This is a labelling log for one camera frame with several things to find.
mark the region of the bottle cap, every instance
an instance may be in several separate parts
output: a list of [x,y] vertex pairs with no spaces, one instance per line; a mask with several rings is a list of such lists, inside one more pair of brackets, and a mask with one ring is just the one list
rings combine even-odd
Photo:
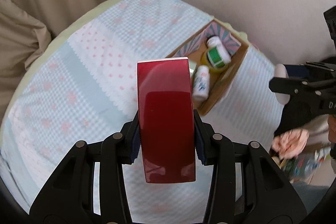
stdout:
[[231,56],[223,45],[217,45],[216,47],[208,50],[207,56],[209,62],[215,68],[222,68],[231,62]]
[[222,45],[221,39],[219,37],[210,37],[207,41],[208,48],[214,48],[217,45]]
[[205,72],[205,73],[209,73],[209,67],[208,66],[205,66],[205,65],[201,65],[197,68],[197,72]]

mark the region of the cardboard box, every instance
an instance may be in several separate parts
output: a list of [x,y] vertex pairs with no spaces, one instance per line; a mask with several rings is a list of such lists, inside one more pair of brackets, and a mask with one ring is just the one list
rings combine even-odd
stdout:
[[206,40],[210,36],[218,35],[231,55],[231,63],[222,73],[210,74],[209,98],[200,103],[193,102],[201,116],[206,115],[211,108],[221,99],[230,87],[242,61],[245,58],[249,44],[224,27],[223,22],[214,19],[197,33],[187,39],[179,48],[167,57],[187,56],[189,59],[201,65],[201,57],[207,50]]

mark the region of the pink pattern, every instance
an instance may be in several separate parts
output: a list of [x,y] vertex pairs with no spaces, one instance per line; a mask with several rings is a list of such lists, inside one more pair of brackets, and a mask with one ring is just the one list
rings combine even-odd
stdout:
[[71,124],[68,121],[64,121],[61,125],[61,130],[64,133],[69,133],[71,128]]
[[45,156],[46,158],[50,157],[50,151],[46,147],[41,148],[41,154]]
[[67,99],[69,105],[74,105],[76,103],[77,96],[73,91],[70,91],[67,95]]
[[57,69],[58,68],[58,65],[56,64],[56,63],[51,63],[51,64],[49,64],[49,69],[50,70],[55,70],[55,69]]
[[176,24],[178,22],[178,20],[180,19],[180,17],[175,17],[171,20],[171,24]]
[[122,2],[120,5],[119,5],[119,8],[120,9],[125,9],[127,7],[126,3]]
[[42,119],[42,125],[43,125],[44,128],[49,128],[50,124],[51,124],[51,122],[50,122],[49,119],[46,119],[46,118]]
[[178,5],[173,5],[171,8],[172,8],[172,10],[174,10],[174,11],[179,11],[179,10],[181,9],[181,7],[178,6]]
[[115,18],[115,19],[113,20],[113,22],[114,22],[115,24],[120,24],[122,20],[123,20],[122,17],[117,17],[117,18]]
[[158,23],[158,21],[156,19],[149,18],[146,20],[146,23],[150,26],[154,26]]
[[31,109],[30,109],[30,107],[26,107],[26,116],[29,118],[29,117],[31,117],[31,115],[32,115],[32,111],[31,111]]
[[250,75],[251,77],[256,77],[256,76],[258,75],[258,71],[257,71],[256,69],[251,68],[251,69],[249,70],[249,75]]
[[43,89],[45,91],[50,90],[51,89],[51,83],[50,82],[44,82],[43,83]]
[[58,151],[58,152],[60,152],[60,153],[63,153],[63,148],[60,147],[60,146],[58,146],[58,147],[56,148],[56,151]]
[[30,92],[34,93],[36,91],[36,86],[35,85],[31,85],[30,86]]
[[153,48],[154,45],[155,45],[155,42],[154,40],[145,40],[143,42],[143,45],[146,47],[146,48]]
[[266,104],[266,105],[265,105],[265,109],[266,109],[267,111],[272,111],[272,110],[273,110],[273,108],[272,108],[272,106],[271,106],[270,104]]
[[88,127],[89,126],[89,122],[86,119],[83,119],[83,125],[85,127]]

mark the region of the person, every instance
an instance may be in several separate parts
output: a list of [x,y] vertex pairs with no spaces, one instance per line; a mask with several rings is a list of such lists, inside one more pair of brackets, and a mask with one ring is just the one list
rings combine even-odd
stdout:
[[[329,115],[328,125],[328,139],[331,143],[336,143],[336,117]],[[331,159],[331,161],[334,172],[336,173],[336,161],[334,159]],[[303,181],[295,182],[292,185],[305,205],[307,214],[316,207],[329,189],[327,186],[309,185]]]

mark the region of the white bottle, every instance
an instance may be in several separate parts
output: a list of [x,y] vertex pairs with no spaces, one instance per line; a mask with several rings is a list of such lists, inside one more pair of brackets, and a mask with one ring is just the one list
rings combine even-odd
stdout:
[[222,41],[219,37],[210,37],[207,41],[208,48],[214,48],[217,45],[222,45]]
[[198,67],[194,78],[193,99],[203,102],[209,97],[210,74],[209,67],[201,65]]
[[231,56],[222,44],[209,49],[207,57],[211,65],[217,69],[223,68],[231,62]]

